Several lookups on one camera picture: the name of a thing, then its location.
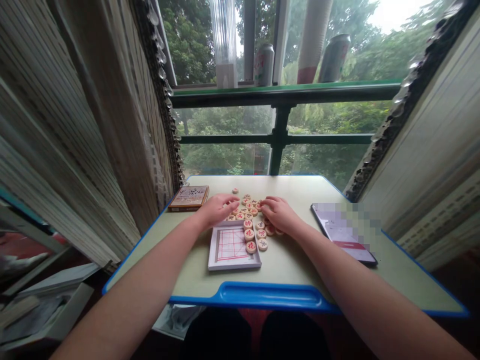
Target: dark pants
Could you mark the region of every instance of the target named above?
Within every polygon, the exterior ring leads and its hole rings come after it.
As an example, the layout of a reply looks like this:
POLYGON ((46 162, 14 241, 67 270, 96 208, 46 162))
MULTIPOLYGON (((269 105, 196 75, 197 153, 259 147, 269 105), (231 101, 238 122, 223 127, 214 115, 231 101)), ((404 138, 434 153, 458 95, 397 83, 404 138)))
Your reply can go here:
MULTIPOLYGON (((183 343, 182 359, 251 358, 252 329, 236 309, 209 307, 197 317, 183 343)), ((330 359, 322 329, 301 312, 274 311, 261 330, 260 358, 330 359)))

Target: blue desk edge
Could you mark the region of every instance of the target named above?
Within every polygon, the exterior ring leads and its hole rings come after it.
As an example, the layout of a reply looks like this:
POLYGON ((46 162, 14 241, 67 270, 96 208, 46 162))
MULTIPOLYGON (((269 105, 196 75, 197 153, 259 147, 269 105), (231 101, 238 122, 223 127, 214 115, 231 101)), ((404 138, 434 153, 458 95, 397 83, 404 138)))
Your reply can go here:
MULTIPOLYGON (((194 175, 194 176, 232 176, 232 175, 194 175)), ((253 176, 270 176, 270 175, 253 175, 253 176)), ((315 176, 324 178, 335 190, 337 190, 345 199, 350 201, 343 192, 338 190, 326 177, 322 175, 294 175, 294 176, 315 176)), ((171 199, 162 210, 156 220, 150 225, 146 233, 136 243, 135 247, 130 251, 125 260, 120 264, 118 269, 108 279, 101 291, 102 295, 107 293, 107 287, 110 281, 115 277, 117 272, 122 268, 123 264, 128 260, 130 255, 135 251, 140 242, 148 234, 153 225, 160 216, 168 209, 171 199)), ((461 312, 456 311, 434 311, 423 310, 427 315, 434 317, 455 317, 467 318, 470 316, 468 309, 436 278, 432 276, 422 265, 420 265, 408 252, 403 249, 396 241, 394 241, 385 231, 381 231, 391 242, 393 242, 404 254, 408 256, 420 269, 422 269, 434 282, 438 284, 457 304, 461 307, 461 312)), ((185 305, 202 305, 217 306, 228 308, 256 308, 266 310, 290 310, 290 311, 312 311, 324 312, 330 314, 341 314, 340 308, 331 302, 328 302, 320 291, 311 285, 292 285, 292 284, 272 284, 261 282, 240 282, 225 281, 222 283, 217 293, 212 297, 191 297, 191 296, 171 296, 169 303, 185 304, 185 305)))

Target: person's left hand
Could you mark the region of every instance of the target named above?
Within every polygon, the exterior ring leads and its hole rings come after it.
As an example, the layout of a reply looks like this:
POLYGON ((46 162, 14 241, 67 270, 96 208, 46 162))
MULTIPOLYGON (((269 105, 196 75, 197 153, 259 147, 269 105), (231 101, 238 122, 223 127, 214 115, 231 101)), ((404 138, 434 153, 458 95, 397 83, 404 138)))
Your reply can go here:
POLYGON ((240 199, 232 194, 216 194, 195 213, 201 231, 208 230, 221 221, 240 205, 240 199))

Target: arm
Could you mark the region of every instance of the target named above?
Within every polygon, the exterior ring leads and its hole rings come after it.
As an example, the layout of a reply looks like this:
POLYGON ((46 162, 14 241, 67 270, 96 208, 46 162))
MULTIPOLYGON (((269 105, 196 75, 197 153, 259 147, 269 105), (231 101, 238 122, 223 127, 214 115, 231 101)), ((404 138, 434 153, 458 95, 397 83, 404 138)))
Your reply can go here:
POLYGON ((267 196, 262 212, 306 252, 343 314, 380 359, 474 359, 410 300, 306 224, 288 203, 267 196))
POLYGON ((238 200, 215 195, 182 221, 100 299, 51 359, 130 359, 167 304, 200 233, 224 220, 238 200))

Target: window glass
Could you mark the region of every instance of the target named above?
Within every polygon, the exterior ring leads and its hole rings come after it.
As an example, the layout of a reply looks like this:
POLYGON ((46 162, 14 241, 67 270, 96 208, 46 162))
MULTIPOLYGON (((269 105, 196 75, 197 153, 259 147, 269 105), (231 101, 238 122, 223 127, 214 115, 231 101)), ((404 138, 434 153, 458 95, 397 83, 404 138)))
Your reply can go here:
MULTIPOLYGON (((435 20, 451 3, 451 0, 334 0, 323 49, 333 36, 350 34, 350 50, 340 81, 402 79, 408 74, 410 59, 425 50, 435 20)), ((297 83, 307 1, 291 0, 289 8, 283 85, 297 83)))
POLYGON ((270 145, 182 144, 186 177, 190 175, 266 175, 270 145))
POLYGON ((181 136, 268 134, 275 110, 265 106, 228 106, 176 110, 181 136))
MULTIPOLYGON (((216 83, 215 45, 208 0, 158 2, 178 85, 216 83)), ((273 43, 277 0, 256 2, 255 49, 273 43)), ((244 0, 235 0, 238 81, 244 78, 244 0)))
POLYGON ((301 104, 291 109, 288 132, 300 134, 376 133, 391 101, 301 104))
POLYGON ((283 150, 280 175, 323 175, 343 191, 367 151, 367 144, 295 144, 283 150))

